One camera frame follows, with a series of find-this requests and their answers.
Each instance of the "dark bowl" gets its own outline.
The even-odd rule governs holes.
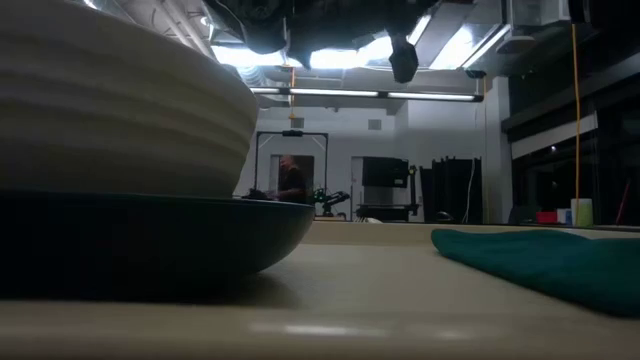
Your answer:
[[[287,256],[312,206],[0,192],[0,296],[153,299],[215,291]]]

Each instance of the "table surface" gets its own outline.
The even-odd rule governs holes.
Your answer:
[[[439,227],[451,228],[315,223],[290,256],[209,303],[0,302],[0,357],[640,358],[639,321],[445,259],[430,242]]]

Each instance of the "man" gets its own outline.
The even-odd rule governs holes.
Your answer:
[[[280,158],[280,176],[282,181],[277,199],[283,202],[307,204],[307,182],[293,156],[283,155]]]

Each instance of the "teal towel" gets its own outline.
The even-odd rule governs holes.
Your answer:
[[[443,256],[515,284],[610,315],[640,317],[640,240],[589,240],[551,230],[434,230],[431,238]]]

